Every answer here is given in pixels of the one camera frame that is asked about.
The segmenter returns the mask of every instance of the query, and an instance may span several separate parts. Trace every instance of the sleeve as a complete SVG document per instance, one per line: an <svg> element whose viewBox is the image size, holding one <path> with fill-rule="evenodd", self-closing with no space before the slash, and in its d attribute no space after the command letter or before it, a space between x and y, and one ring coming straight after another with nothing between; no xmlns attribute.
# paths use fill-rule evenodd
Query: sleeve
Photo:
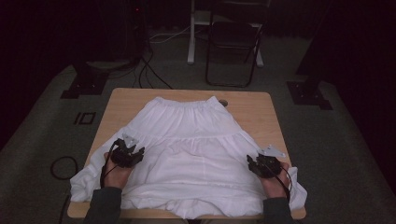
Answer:
<svg viewBox="0 0 396 224"><path fill-rule="evenodd" d="M292 224L291 211L286 198L270 198L263 201L265 224Z"/></svg>
<svg viewBox="0 0 396 224"><path fill-rule="evenodd" d="M120 217L121 193L117 188L94 190L84 224L116 223Z"/></svg>

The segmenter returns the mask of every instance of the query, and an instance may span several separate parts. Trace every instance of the hand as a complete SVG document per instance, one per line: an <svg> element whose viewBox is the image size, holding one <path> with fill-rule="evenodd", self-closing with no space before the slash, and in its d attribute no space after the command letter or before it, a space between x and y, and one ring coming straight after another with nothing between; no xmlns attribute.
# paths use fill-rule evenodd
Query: hand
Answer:
<svg viewBox="0 0 396 224"><path fill-rule="evenodd" d="M283 184L288 187L290 184L290 180L288 179L287 170L289 170L289 165L285 162L281 162L280 165L283 167L280 174L277 176L283 182ZM264 193L267 198L286 198L286 192L283 189L283 186L279 183L279 181L275 178L260 178L262 182L262 187L264 188Z"/></svg>
<svg viewBox="0 0 396 224"><path fill-rule="evenodd" d="M104 154L105 160L107 156L108 156L108 152ZM115 164L111 159L108 160L107 168L106 168L106 174L107 173L108 174L105 176L104 187L114 187L118 189L123 189L126 183L128 182L129 175L131 174L134 168L133 167L121 168L119 166L117 167L116 166L117 164Z"/></svg>

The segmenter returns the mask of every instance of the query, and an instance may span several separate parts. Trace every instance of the person's left hand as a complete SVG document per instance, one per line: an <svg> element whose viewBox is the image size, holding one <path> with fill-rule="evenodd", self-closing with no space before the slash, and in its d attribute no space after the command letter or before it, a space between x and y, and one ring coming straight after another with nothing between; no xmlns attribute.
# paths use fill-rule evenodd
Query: person's left hand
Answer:
<svg viewBox="0 0 396 224"><path fill-rule="evenodd" d="M107 158L108 152L104 154L105 160ZM121 168L117 166L111 159L108 160L106 168L106 176L104 180L104 187L113 187L118 189L123 189L128 182L129 175L131 174L134 167L131 168Z"/></svg>

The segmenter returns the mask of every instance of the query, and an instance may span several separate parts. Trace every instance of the chair seat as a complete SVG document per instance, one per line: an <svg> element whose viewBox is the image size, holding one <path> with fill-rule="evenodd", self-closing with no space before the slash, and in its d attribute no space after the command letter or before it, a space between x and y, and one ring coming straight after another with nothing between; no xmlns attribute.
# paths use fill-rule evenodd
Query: chair seat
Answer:
<svg viewBox="0 0 396 224"><path fill-rule="evenodd" d="M256 45L257 28L245 23L217 21L213 23L211 42L218 47L251 49Z"/></svg>

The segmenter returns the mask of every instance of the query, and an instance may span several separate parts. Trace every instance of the white garment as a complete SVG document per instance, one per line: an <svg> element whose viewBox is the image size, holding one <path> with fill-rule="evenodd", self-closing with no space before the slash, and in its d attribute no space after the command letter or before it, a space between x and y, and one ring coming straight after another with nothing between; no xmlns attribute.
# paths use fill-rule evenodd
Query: white garment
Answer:
<svg viewBox="0 0 396 224"><path fill-rule="evenodd" d="M100 188L103 154L123 133L146 150L122 192L122 209L163 209L183 218L262 213L262 185L247 162L247 155L255 158L259 147L214 96L188 103L161 97L148 102L71 179L73 202L90 200ZM289 173L293 210L304 206L306 191L297 183L297 168Z"/></svg>

